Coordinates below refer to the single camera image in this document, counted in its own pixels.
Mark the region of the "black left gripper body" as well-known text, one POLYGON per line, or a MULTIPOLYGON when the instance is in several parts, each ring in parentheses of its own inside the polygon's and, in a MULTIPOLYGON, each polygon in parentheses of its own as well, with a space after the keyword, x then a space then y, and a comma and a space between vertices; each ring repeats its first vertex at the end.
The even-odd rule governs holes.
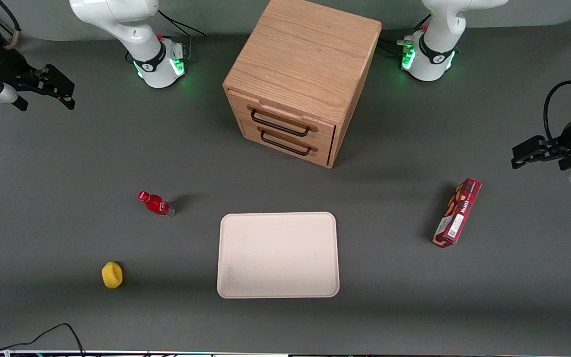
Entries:
POLYGON ((565 126, 562 133, 552 136, 549 129, 548 113, 545 113, 545 133, 551 144, 551 152, 558 159, 558 167, 561 171, 571 169, 571 122, 565 126))

